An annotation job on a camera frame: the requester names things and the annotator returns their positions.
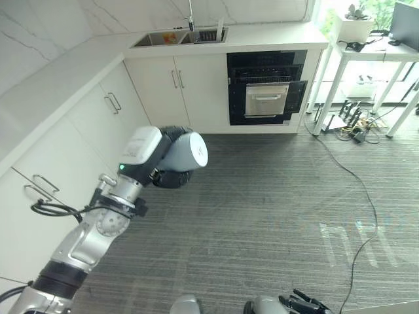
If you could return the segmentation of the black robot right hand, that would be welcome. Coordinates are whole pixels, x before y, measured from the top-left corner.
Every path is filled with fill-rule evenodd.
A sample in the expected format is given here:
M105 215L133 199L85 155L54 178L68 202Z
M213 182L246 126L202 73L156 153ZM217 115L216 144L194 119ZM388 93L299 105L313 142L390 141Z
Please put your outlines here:
M297 313L306 314L326 314L333 313L329 307L323 304L321 301L309 297L302 291L294 288L293 294L288 297L279 295L278 300L281 304Z

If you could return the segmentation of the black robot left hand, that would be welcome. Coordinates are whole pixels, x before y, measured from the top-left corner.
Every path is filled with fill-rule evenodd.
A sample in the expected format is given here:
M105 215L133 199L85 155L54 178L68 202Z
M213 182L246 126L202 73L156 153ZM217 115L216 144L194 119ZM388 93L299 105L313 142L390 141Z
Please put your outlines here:
M138 128L122 152L118 174L139 182L142 186L154 184L159 188L176 189L186 185L193 170L166 170L159 163L174 148L182 135L192 133L184 126L143 126Z

